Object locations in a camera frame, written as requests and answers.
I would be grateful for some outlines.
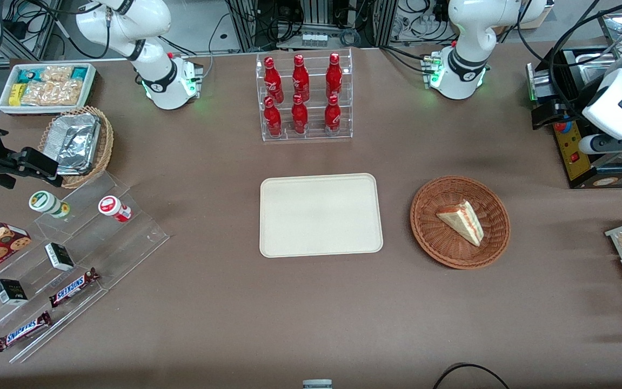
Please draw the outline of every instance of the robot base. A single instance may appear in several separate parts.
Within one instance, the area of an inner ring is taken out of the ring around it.
[[[424,74],[424,84],[427,89],[435,89],[447,98],[466,99],[481,86],[486,69],[481,70],[479,76],[471,81],[462,81],[447,64],[447,56],[451,51],[452,47],[445,47],[441,51],[432,52],[429,62],[422,61],[422,69],[433,72]]]
[[[143,82],[145,93],[152,99],[156,106],[162,109],[176,109],[187,103],[190,99],[200,97],[200,89],[203,84],[203,68],[195,67],[192,62],[175,57],[172,61],[177,66],[177,77],[167,86],[163,92],[150,91]]]

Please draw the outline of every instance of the red-labeled bottle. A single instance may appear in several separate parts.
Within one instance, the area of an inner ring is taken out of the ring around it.
[[[309,111],[304,105],[304,100],[300,94],[294,95],[294,106],[291,108],[291,117],[294,120],[294,131],[299,135],[304,135],[309,128]]]
[[[325,74],[325,95],[330,98],[332,95],[340,96],[342,93],[342,69],[340,68],[340,55],[336,52],[330,54],[330,66],[327,67]]]
[[[311,98],[311,83],[309,82],[309,71],[304,66],[304,56],[294,55],[294,73],[291,75],[294,81],[294,93],[300,94],[303,101]]]
[[[325,108],[325,133],[335,136],[340,132],[340,115],[342,111],[337,105],[337,95],[332,95],[327,99]]]
[[[284,101],[284,92],[282,92],[282,78],[275,69],[275,62],[272,57],[265,57],[265,88],[268,95],[275,99],[275,103],[281,104]]]
[[[279,138],[282,136],[282,117],[279,115],[279,110],[275,106],[275,101],[270,96],[265,96],[263,102],[265,104],[263,116],[265,116],[268,133],[273,138]]]

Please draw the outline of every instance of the bottle display rack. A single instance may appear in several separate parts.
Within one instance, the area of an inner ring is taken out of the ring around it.
[[[337,52],[340,55],[340,68],[342,69],[342,93],[338,96],[338,106],[342,110],[340,117],[340,130],[337,135],[330,136],[325,133],[325,108],[327,106],[327,96],[325,95],[325,73],[330,64],[330,54]],[[307,101],[306,108],[309,113],[309,125],[305,135],[299,135],[294,131],[291,118],[291,108],[293,106],[292,96],[294,86],[291,75],[294,72],[293,58],[282,58],[274,54],[258,54],[256,57],[256,84],[258,91],[258,108],[260,111],[260,128],[263,141],[285,141],[285,140],[310,140],[310,139],[337,139],[352,138],[353,136],[353,87],[352,87],[352,51],[350,49],[335,51],[309,51],[301,52],[304,55],[304,64],[309,72],[311,96]],[[277,104],[279,114],[282,116],[282,136],[273,138],[267,131],[263,111],[265,106],[263,99],[267,96],[265,88],[265,66],[263,59],[271,56],[275,60],[275,67],[282,78],[282,89],[284,101]]]

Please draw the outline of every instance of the white container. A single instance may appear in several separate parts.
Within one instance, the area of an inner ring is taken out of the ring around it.
[[[103,197],[97,204],[97,209],[101,214],[111,216],[121,223],[128,222],[128,219],[133,216],[130,207],[121,203],[121,200],[116,196]]]
[[[32,210],[50,214],[56,219],[60,219],[71,212],[71,206],[69,206],[68,203],[62,202],[53,194],[46,192],[46,190],[35,192],[30,197],[28,205]]]
[[[78,103],[75,105],[49,105],[49,106],[13,106],[9,105],[9,97],[10,97],[10,89],[17,81],[17,77],[20,74],[21,70],[31,69],[34,67],[44,67],[44,66],[74,66],[74,67],[86,67],[88,68],[88,73],[85,74],[85,79],[83,80],[83,88],[81,89],[81,95],[78,98]],[[9,79],[6,81],[6,86],[4,87],[4,91],[1,93],[0,98],[0,111],[7,113],[9,115],[44,115],[44,114],[52,114],[52,113],[61,113],[70,111],[71,109],[83,108],[85,106],[86,101],[88,101],[88,97],[90,95],[90,90],[92,88],[92,81],[94,80],[96,70],[95,67],[87,62],[43,62],[37,64],[22,64],[15,65],[10,69]]]
[[[372,175],[284,177],[260,185],[260,252],[267,258],[375,253],[382,247]]]

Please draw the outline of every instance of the snickers bar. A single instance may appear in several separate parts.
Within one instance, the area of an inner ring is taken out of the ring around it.
[[[49,301],[51,301],[51,307],[58,307],[59,304],[61,304],[64,300],[71,298],[71,296],[78,293],[78,291],[90,285],[92,281],[98,278],[99,274],[97,274],[95,269],[89,269],[89,271],[86,271],[85,274],[80,276],[77,280],[72,281],[71,285],[66,286],[66,288],[59,290],[58,293],[49,297]]]
[[[6,350],[8,347],[12,346],[15,342],[20,339],[27,337],[32,332],[42,328],[44,326],[51,327],[51,316],[49,316],[49,312],[44,311],[41,316],[32,320],[31,322],[23,325],[17,330],[11,332],[7,337],[0,338],[0,352]]]

